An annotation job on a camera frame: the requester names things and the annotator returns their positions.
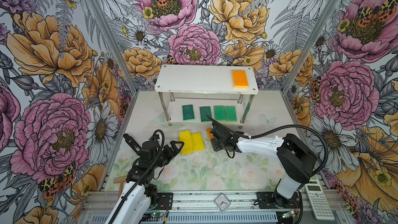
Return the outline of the orange sponge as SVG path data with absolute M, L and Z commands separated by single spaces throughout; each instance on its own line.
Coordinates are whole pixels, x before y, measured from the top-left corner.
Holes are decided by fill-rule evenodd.
M 236 89 L 246 89 L 249 87 L 246 72 L 244 70 L 233 70 L 233 86 Z
M 211 128 L 206 129 L 206 133 L 207 133 L 209 139 L 212 140 L 212 139 L 214 139 L 214 136 L 211 134 L 210 131 L 211 131 Z

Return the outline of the light green sponge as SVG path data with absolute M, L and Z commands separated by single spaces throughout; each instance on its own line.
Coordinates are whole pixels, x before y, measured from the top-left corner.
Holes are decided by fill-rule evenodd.
M 214 119 L 216 121 L 226 121 L 226 111 L 223 105 L 214 106 Z
M 225 106 L 226 122 L 237 122 L 237 113 L 235 106 Z

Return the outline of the dark green scouring sponge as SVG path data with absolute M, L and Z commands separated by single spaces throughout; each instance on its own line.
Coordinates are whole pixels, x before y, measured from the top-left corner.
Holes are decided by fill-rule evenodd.
M 211 122 L 209 117 L 211 117 L 211 107 L 210 106 L 201 106 L 200 107 L 201 122 Z

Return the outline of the orange sponge front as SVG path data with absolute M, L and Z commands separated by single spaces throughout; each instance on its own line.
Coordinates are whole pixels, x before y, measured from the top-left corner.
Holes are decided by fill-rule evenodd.
M 233 86 L 236 89 L 246 89 L 249 87 L 246 72 L 244 70 L 233 70 Z

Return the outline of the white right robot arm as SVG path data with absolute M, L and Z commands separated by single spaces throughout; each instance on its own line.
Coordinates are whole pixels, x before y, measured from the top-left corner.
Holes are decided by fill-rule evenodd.
M 225 150 L 234 153 L 256 153 L 279 159 L 285 174 L 269 200 L 279 208 L 287 207 L 296 191 L 317 173 L 316 154 L 294 134 L 288 133 L 283 138 L 269 138 L 264 134 L 254 138 L 242 132 L 234 132 L 218 122 L 212 123 L 210 134 L 213 136 L 211 143 L 216 152 Z

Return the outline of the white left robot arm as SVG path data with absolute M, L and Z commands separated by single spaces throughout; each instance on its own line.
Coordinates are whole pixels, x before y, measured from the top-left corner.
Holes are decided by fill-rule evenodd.
M 154 170 L 168 165 L 183 147 L 184 143 L 180 141 L 171 141 L 169 145 L 154 140 L 144 142 L 106 223 L 139 224 L 143 219 L 148 219 L 145 213 L 150 209 L 169 212 L 173 205 L 173 194 L 160 194 L 151 181 Z

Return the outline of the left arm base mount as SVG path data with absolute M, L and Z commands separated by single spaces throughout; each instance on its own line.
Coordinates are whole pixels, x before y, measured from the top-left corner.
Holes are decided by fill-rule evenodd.
M 148 184 L 145 187 L 144 196 L 150 199 L 149 210 L 169 211 L 172 209 L 174 194 L 159 192 L 157 185 Z

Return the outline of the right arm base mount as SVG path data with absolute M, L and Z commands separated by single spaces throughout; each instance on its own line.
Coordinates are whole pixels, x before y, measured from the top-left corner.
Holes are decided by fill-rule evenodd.
M 299 209 L 302 206 L 301 197 L 297 191 L 290 200 L 282 196 L 275 197 L 275 193 L 275 191 L 257 192 L 257 199 L 254 201 L 254 206 L 258 206 L 260 209 Z

